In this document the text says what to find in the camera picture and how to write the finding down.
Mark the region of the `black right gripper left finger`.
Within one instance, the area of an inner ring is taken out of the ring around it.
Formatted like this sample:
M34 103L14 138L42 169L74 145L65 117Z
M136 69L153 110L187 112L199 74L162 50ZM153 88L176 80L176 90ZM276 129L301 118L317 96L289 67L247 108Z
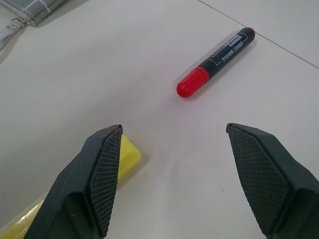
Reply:
M61 171L24 239L104 239L118 184L123 128L88 137Z

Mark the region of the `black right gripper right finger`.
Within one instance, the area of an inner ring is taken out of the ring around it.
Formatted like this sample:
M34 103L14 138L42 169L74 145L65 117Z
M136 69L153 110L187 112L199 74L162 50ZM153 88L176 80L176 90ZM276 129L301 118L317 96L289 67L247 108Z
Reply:
M319 239L319 180L258 128L228 123L249 206L267 239Z

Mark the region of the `grey checked pencil pouch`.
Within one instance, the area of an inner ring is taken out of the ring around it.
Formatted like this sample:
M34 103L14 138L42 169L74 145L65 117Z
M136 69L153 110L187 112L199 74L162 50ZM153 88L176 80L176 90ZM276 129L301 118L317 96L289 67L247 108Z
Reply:
M21 29L28 25L37 26L66 0L0 0L0 5L17 16L0 30L0 51Z

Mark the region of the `yellow highlighter pen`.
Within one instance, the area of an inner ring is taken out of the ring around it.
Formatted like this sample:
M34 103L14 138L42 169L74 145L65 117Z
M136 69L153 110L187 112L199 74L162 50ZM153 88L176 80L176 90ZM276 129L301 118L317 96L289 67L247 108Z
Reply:
M141 152L124 135L121 139L118 183L121 183L132 172L141 160ZM17 218L0 229L0 239L23 239L36 214L42 206L46 194L31 204Z

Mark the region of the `black marker with red cap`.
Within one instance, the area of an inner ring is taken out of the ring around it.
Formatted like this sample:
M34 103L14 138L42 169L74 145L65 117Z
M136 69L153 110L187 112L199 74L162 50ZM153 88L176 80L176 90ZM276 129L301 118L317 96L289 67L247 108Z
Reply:
M255 34L255 30L251 27L245 27L237 32L177 84L177 94L182 98L192 96L251 44Z

